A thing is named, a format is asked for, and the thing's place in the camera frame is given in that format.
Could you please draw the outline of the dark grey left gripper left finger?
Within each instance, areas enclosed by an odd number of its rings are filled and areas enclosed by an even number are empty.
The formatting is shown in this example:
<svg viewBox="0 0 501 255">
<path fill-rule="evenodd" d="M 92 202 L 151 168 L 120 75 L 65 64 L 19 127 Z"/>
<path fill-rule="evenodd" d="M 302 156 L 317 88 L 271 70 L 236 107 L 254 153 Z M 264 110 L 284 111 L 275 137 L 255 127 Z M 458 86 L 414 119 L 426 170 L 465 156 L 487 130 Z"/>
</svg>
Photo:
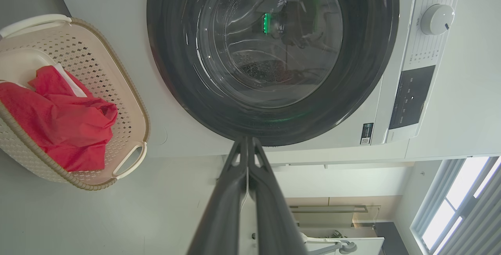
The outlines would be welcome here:
<svg viewBox="0 0 501 255">
<path fill-rule="evenodd" d="M 188 255 L 239 253 L 241 198 L 246 191 L 249 137 L 237 139 L 222 167 Z"/>
</svg>

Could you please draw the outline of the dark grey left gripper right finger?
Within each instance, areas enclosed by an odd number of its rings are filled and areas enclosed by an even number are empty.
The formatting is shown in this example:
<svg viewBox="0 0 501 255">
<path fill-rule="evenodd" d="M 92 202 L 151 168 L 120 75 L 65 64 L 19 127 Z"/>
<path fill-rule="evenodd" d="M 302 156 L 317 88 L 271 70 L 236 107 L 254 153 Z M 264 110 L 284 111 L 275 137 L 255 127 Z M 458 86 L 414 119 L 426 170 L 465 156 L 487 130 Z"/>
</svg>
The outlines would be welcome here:
<svg viewBox="0 0 501 255">
<path fill-rule="evenodd" d="M 248 138 L 249 189 L 256 203 L 258 254 L 306 255 L 307 250 L 261 143 Z"/>
</svg>

